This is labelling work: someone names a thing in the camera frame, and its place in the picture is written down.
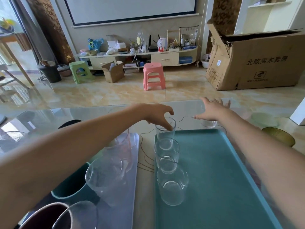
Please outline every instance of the pink plastic stool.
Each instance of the pink plastic stool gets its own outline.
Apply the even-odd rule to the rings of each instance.
[[[161,86],[162,89],[165,89],[165,78],[163,73],[163,66],[159,62],[150,62],[144,65],[144,79],[143,79],[143,87],[145,91],[148,91],[149,87]],[[158,82],[148,82],[150,78],[159,78]]]

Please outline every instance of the projector screen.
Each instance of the projector screen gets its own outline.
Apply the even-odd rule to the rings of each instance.
[[[196,13],[196,0],[65,0],[74,26]]]

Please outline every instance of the blue plastic bag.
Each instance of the blue plastic bag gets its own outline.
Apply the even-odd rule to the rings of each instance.
[[[100,39],[91,39],[88,38],[88,48],[89,50],[98,50],[98,53],[100,52],[99,49],[101,47],[101,45],[104,43],[104,39],[100,38]]]

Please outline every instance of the open cardboard box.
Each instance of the open cardboard box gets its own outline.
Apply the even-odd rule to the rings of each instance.
[[[225,36],[207,24],[213,47],[206,78],[216,90],[293,86],[305,70],[300,30]]]
[[[123,70],[123,62],[117,61],[116,66],[114,66],[111,71],[109,71],[111,64],[114,62],[109,62],[102,66],[102,70],[104,71],[106,81],[108,83],[115,83],[120,79],[124,78],[124,70]]]

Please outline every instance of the plastic stool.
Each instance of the plastic stool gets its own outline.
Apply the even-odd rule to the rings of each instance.
[[[149,87],[161,86],[162,89],[165,89],[165,78],[163,73],[163,66],[159,62],[150,62],[144,65],[144,79],[143,79],[143,87],[145,91],[148,91]],[[148,82],[150,78],[159,78],[159,82]]]
[[[76,84],[80,84],[81,81],[93,80],[94,76],[91,74],[88,64],[85,61],[76,61],[69,63],[69,67],[72,71],[73,79]],[[84,71],[77,72],[78,69],[82,68]]]

